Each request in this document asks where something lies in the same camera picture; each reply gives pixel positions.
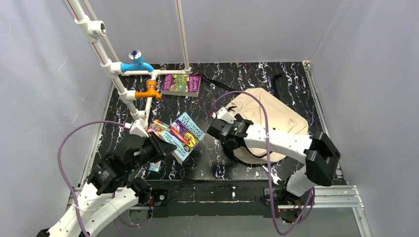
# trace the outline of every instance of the beige bag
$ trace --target beige bag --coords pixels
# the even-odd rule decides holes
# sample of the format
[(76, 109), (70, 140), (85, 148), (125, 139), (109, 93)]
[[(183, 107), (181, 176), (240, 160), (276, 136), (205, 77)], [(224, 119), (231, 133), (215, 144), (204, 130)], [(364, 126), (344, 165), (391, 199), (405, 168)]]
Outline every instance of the beige bag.
[[(274, 128), (277, 131), (292, 134), (307, 134), (308, 122), (269, 92), (263, 88), (247, 89), (246, 92), (254, 95), (265, 107), (268, 114), (269, 129)], [(240, 114), (244, 119), (265, 126), (262, 108), (248, 95), (238, 95), (226, 108), (233, 116)], [(264, 149), (240, 147), (233, 150), (233, 153), (235, 157), (248, 164), (267, 163), (266, 150)], [(271, 162), (278, 162), (284, 157), (285, 155), (282, 154), (271, 153), (270, 159)]]

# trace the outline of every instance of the book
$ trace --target book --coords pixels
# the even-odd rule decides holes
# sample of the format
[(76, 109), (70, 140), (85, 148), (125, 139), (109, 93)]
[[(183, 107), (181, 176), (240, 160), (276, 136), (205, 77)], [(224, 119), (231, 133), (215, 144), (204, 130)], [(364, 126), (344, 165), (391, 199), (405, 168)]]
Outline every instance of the book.
[(172, 153), (179, 163), (191, 154), (196, 145), (204, 138), (205, 133), (193, 122), (187, 113), (183, 113), (159, 137), (177, 146)]
[[(160, 135), (163, 131), (165, 131), (167, 128), (169, 128), (169, 125), (165, 124), (164, 122), (156, 119), (153, 121), (153, 123), (148, 127), (147, 132), (154, 132), (156, 135)], [(148, 170), (159, 172), (161, 167), (162, 161), (156, 162), (156, 163), (150, 163), (150, 167)]]
[(161, 94), (197, 97), (200, 84), (201, 76), (167, 74)]

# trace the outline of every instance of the white panel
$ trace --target white panel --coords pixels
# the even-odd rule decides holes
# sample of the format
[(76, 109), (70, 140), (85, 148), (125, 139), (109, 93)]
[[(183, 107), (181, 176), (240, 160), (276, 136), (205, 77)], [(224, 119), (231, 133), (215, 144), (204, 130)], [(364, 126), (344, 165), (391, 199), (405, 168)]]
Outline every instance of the white panel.
[(119, 59), (141, 50), (147, 63), (183, 62), (174, 0), (90, 0)]
[(311, 59), (341, 0), (182, 0), (191, 62)]
[[(58, 146), (76, 126), (99, 119), (110, 81), (64, 1), (2, 1), (0, 55), (1, 235), (35, 236), (67, 205)], [(63, 150), (75, 186), (94, 130), (78, 132)]]
[(418, 236), (419, 3), (345, 0), (311, 63), (373, 236)]

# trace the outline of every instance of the marble tabletop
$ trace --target marble tabletop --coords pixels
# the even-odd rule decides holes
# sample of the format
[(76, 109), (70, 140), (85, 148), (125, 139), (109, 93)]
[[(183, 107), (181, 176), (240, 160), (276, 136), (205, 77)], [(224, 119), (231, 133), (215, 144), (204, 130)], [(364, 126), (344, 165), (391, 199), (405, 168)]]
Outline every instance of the marble tabletop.
[[(155, 69), (178, 70), (183, 69), (183, 64), (159, 64), (153, 65)], [(309, 133), (314, 134), (322, 130), (316, 106), (309, 88), (309, 84), (300, 62), (279, 63), (201, 63), (192, 64), (192, 74), (205, 75), (209, 79), (221, 81), (234, 89), (245, 90), (247, 88), (262, 87), (272, 93), (271, 83), (275, 75), (283, 74), (276, 80), (280, 100), (304, 117), (309, 124)], [(148, 76), (131, 76), (123, 80), (128, 89), (137, 91), (146, 90), (145, 82)], [(164, 76), (158, 79), (158, 89), (164, 80)], [(180, 114), (187, 114), (195, 123), (206, 132), (211, 123), (208, 114), (213, 102), (226, 91), (214, 86), (209, 82), (202, 82), (198, 97), (178, 97), (163, 95), (160, 101), (153, 100), (151, 117), (159, 119), (167, 124), (174, 121)], [(227, 96), (218, 104), (218, 108), (227, 105), (233, 96)], [(145, 99), (136, 101), (137, 108), (144, 109)], [(116, 90), (113, 91), (107, 120), (118, 122), (132, 122), (132, 117), (125, 104), (119, 99)], [(115, 148), (116, 144), (127, 133), (112, 125), (105, 125), (98, 143), (95, 162)], [(302, 164), (292, 158), (285, 158), (273, 164), (273, 172), (279, 178), (285, 180), (302, 167)], [(228, 158), (221, 144), (213, 137), (206, 135), (204, 139), (192, 151), (189, 158), (179, 164), (174, 158), (168, 158), (162, 162), (159, 173), (149, 171), (143, 167), (134, 172), (135, 176), (144, 179), (204, 179), (204, 180), (258, 180), (267, 179), (267, 174), (260, 165), (250, 165), (236, 158)]]

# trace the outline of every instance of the blue faucet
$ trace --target blue faucet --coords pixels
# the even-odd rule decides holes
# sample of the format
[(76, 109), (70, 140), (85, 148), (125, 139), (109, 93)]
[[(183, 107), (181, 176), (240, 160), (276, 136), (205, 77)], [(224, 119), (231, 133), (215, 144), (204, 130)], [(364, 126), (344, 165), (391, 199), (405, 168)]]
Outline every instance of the blue faucet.
[(144, 58), (143, 55), (141, 55), (141, 52), (139, 50), (134, 50), (129, 54), (129, 58), (131, 59), (131, 62), (133, 64), (121, 64), (121, 71), (124, 73), (126, 71), (142, 71), (147, 70), (149, 73), (154, 71), (154, 68), (148, 64), (143, 62)]

